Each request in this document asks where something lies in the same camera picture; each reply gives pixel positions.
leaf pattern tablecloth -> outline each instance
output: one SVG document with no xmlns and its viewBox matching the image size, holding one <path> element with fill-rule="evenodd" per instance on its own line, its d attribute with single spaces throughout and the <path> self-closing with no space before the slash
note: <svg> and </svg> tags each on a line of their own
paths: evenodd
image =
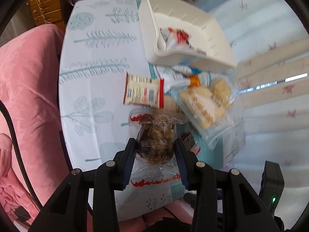
<svg viewBox="0 0 309 232">
<path fill-rule="evenodd" d="M 154 77 L 145 57 L 135 0 L 83 0 L 70 16 L 60 61 L 59 105 L 73 168 L 98 168 L 124 149 L 137 129 L 124 106 L 126 72 Z M 177 184 L 159 190 L 115 191 L 118 220 L 162 207 L 184 194 Z M 92 205 L 93 190 L 89 193 Z"/>
</svg>

pink cushion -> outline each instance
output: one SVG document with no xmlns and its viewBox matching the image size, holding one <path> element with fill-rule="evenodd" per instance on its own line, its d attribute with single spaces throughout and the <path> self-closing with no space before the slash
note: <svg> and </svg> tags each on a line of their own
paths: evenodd
<svg viewBox="0 0 309 232">
<path fill-rule="evenodd" d="M 63 32 L 52 24 L 31 29 L 0 48 L 0 99 L 15 127 L 22 160 L 44 205 L 68 174 L 59 139 L 57 84 Z M 1 115 L 0 133 L 10 136 Z M 26 190 L 14 151 L 12 167 Z"/>
</svg>

pink fabric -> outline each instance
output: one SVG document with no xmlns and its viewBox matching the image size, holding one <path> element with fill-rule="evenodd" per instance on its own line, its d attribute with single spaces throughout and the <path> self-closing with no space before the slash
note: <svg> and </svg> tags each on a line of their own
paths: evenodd
<svg viewBox="0 0 309 232">
<path fill-rule="evenodd" d="M 39 213 L 29 193 L 21 186 L 11 167 L 12 140 L 0 134 L 0 203 L 12 221 L 17 219 L 14 211 L 23 206 L 28 211 L 32 224 Z"/>
<path fill-rule="evenodd" d="M 193 217 L 183 209 L 179 201 L 173 201 L 166 205 L 165 208 L 172 212 L 182 222 L 192 224 Z M 174 218 L 166 209 L 159 208 L 143 216 L 119 222 L 120 232 L 142 232 L 147 227 L 162 220 L 162 217 Z"/>
<path fill-rule="evenodd" d="M 59 61 L 64 33 L 35 27 L 0 48 L 0 99 L 7 107 L 31 184 L 44 205 L 69 173 L 59 139 Z M 0 133 L 10 137 L 2 116 Z M 12 168 L 28 191 L 13 150 Z"/>
</svg>

red decorative border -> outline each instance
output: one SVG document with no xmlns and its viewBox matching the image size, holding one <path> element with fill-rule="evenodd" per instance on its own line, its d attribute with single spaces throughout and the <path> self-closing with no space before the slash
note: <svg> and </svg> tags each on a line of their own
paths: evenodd
<svg viewBox="0 0 309 232">
<path fill-rule="evenodd" d="M 134 186 L 134 187 L 143 187 L 143 186 L 150 186 L 150 185 L 156 185 L 156 184 L 161 184 L 161 183 L 166 183 L 166 182 L 169 182 L 169 181 L 173 181 L 173 180 L 180 180 L 180 174 L 176 174 L 175 176 L 173 177 L 170 177 L 168 179 L 162 179 L 160 181 L 147 181 L 145 182 L 145 180 L 141 180 L 140 182 L 135 182 L 133 183 L 132 180 L 131 181 L 131 184 Z"/>
</svg>

plastic bag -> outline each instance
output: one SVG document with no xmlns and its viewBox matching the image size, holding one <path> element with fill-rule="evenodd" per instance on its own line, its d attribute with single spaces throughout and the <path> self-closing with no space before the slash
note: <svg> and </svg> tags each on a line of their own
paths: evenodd
<svg viewBox="0 0 309 232">
<path fill-rule="evenodd" d="M 174 156 L 176 124 L 187 122 L 182 114 L 165 115 L 152 109 L 134 109 L 129 125 L 139 128 L 137 150 L 131 174 L 132 191 L 144 191 L 170 187 L 180 183 L 180 175 Z"/>
<path fill-rule="evenodd" d="M 199 77 L 203 86 L 172 90 L 171 96 L 213 150 L 218 138 L 235 128 L 228 113 L 234 104 L 233 89 L 226 76 L 203 72 Z"/>
</svg>

